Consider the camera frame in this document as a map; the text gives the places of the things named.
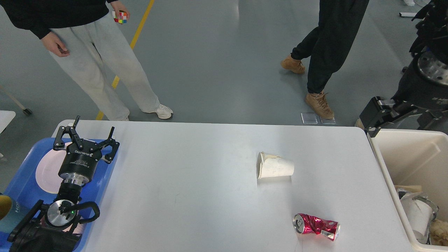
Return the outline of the person's bare right hand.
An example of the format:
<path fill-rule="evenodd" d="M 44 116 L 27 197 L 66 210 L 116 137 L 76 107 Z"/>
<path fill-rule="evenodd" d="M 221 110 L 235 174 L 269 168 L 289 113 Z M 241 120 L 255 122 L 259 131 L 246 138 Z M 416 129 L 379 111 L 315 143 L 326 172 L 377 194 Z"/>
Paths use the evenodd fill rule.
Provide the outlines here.
<path fill-rule="evenodd" d="M 40 40 L 43 43 L 43 46 L 45 46 L 45 48 L 55 56 L 65 57 L 70 55 L 70 52 L 66 48 L 65 44 L 55 33 L 50 32 Z"/>

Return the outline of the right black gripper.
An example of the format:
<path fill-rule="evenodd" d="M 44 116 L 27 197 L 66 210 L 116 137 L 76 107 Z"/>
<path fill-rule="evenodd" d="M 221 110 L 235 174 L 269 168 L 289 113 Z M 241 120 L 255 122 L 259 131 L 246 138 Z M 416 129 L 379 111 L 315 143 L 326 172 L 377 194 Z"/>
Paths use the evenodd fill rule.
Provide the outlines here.
<path fill-rule="evenodd" d="M 359 119 L 366 134 L 374 138 L 382 128 L 419 114 L 423 108 L 427 111 L 416 120 L 417 130 L 441 131 L 447 126 L 447 105 L 447 64 L 426 51 L 418 54 L 407 67 L 392 99 L 371 98 Z"/>

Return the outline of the person's bare left hand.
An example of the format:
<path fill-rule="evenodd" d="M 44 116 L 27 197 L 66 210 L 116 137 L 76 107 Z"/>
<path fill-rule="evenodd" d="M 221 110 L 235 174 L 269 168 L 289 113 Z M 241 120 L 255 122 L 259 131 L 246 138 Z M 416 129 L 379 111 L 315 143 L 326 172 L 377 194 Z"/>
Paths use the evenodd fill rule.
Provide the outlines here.
<path fill-rule="evenodd" d="M 113 10 L 115 11 L 115 16 L 117 18 L 120 17 L 120 12 L 125 12 L 127 19 L 130 19 L 130 12 L 120 0 L 111 0 L 109 3 L 112 6 Z"/>

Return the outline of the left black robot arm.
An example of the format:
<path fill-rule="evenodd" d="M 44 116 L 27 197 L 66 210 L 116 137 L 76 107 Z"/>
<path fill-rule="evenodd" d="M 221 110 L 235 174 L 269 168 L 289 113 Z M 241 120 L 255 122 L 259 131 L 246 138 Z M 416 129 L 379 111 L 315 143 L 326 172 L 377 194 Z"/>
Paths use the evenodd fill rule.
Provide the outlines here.
<path fill-rule="evenodd" d="M 4 194 L 12 206 L 1 219 L 2 252 L 80 252 L 100 216 L 119 142 L 83 139 L 72 125 L 38 141 Z"/>

